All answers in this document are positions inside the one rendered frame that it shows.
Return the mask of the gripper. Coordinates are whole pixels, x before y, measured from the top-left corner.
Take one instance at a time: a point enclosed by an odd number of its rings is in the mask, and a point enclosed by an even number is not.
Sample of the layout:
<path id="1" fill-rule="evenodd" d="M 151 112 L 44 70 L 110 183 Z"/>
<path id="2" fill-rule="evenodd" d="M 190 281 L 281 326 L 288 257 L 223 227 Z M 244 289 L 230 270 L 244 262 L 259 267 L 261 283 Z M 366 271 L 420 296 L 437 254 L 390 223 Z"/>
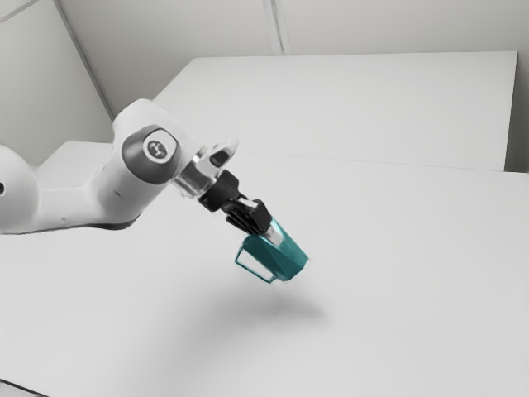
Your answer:
<path id="1" fill-rule="evenodd" d="M 222 210 L 226 221 L 246 232 L 264 236 L 273 245 L 283 241 L 282 235 L 272 225 L 273 217 L 260 199 L 249 200 L 239 191 L 239 180 L 229 170 L 223 170 L 217 181 L 208 189 L 198 202 L 214 213 Z"/>

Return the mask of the teal faceted mug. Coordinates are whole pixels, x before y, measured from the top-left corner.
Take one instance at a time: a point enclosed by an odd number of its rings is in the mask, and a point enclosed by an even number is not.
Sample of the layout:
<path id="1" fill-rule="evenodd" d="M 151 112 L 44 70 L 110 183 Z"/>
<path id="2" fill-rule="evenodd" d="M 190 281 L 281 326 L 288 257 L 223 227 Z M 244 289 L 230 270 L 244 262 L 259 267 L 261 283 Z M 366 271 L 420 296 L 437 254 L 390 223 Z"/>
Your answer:
<path id="1" fill-rule="evenodd" d="M 264 235 L 248 235 L 240 245 L 234 262 L 264 282 L 290 281 L 309 258 L 282 226 L 272 218 Z"/>

